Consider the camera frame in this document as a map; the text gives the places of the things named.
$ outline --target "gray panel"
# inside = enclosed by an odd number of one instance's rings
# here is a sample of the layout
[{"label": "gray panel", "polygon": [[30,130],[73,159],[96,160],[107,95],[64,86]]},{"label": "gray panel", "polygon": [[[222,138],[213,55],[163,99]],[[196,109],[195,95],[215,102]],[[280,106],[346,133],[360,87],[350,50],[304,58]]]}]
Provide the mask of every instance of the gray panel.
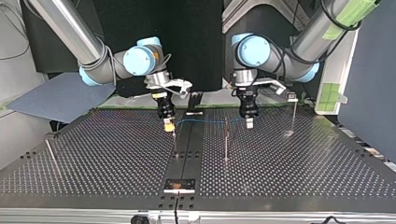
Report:
[{"label": "gray panel", "polygon": [[82,119],[52,141],[56,161],[48,150],[33,151],[0,173],[0,207],[174,207],[159,206],[169,201],[163,185],[181,177],[181,167],[167,171],[184,161],[172,159],[173,137],[155,110],[99,110]]},{"label": "gray panel", "polygon": [[63,73],[7,107],[24,114],[70,123],[101,104],[115,89],[112,83],[90,87],[78,73]]},{"label": "gray panel", "polygon": [[261,113],[247,130],[237,109],[205,111],[202,119],[232,121],[228,160],[225,125],[193,125],[204,138],[189,147],[201,162],[183,175],[198,179],[194,210],[396,212],[396,174],[325,118],[299,108],[292,128],[291,107]]},{"label": "gray panel", "polygon": [[396,1],[382,1],[363,22],[339,120],[363,141],[396,161]]}]

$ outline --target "thin metal rod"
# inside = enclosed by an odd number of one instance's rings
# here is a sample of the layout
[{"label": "thin metal rod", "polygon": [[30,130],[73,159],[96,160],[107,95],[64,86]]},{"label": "thin metal rod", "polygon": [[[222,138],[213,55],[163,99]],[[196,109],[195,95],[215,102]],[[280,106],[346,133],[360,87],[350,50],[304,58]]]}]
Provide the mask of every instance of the thin metal rod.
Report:
[{"label": "thin metal rod", "polygon": [[83,64],[96,62],[103,46],[70,0],[29,0],[43,20]]},{"label": "thin metal rod", "polygon": [[230,124],[228,123],[227,118],[225,118],[225,140],[224,140],[224,158],[228,160],[228,139],[230,137]]},{"label": "thin metal rod", "polygon": [[50,140],[46,139],[47,148],[49,150],[50,157],[56,161],[55,154],[53,154],[52,147],[50,145]]}]

